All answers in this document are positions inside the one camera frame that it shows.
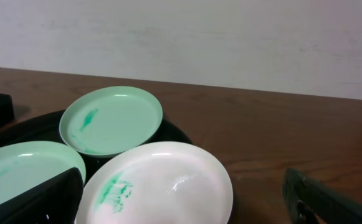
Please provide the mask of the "mint green plate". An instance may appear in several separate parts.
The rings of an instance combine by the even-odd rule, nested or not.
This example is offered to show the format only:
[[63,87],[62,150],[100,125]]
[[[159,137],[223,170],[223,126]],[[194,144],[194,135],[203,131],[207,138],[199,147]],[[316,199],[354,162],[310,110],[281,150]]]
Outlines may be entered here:
[[151,93],[131,86],[101,88],[75,100],[63,113],[63,142],[91,157],[114,157],[149,141],[163,109]]
[[58,142],[29,141],[0,147],[0,204],[73,167],[85,181],[80,154]]

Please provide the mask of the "round black tray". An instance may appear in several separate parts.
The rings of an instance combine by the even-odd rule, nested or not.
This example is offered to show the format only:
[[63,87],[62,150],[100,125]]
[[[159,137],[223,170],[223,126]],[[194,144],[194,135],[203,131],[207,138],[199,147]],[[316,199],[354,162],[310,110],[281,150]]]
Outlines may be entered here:
[[[59,122],[64,111],[44,114],[0,131],[0,147],[27,141],[53,141],[62,143]],[[192,140],[170,121],[164,119],[151,142],[176,141],[192,144]]]

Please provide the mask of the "white plate with green stain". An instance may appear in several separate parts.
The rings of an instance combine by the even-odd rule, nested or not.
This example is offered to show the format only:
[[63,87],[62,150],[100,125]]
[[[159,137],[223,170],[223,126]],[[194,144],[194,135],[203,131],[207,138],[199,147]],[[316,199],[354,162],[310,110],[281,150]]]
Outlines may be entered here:
[[227,223],[234,194],[212,154],[154,142],[110,159],[87,182],[76,223]]

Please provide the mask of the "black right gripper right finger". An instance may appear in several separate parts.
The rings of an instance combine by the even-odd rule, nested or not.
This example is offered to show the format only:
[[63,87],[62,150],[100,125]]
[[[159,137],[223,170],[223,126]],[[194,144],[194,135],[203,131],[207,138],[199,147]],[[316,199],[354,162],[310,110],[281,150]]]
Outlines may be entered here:
[[293,224],[362,224],[362,204],[344,197],[299,170],[287,169],[282,195]]

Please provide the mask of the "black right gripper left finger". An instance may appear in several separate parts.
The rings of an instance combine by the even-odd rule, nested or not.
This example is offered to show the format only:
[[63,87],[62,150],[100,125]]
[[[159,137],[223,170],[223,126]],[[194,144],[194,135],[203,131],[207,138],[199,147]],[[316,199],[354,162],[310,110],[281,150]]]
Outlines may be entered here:
[[82,175],[73,167],[0,204],[0,224],[73,223],[82,194]]

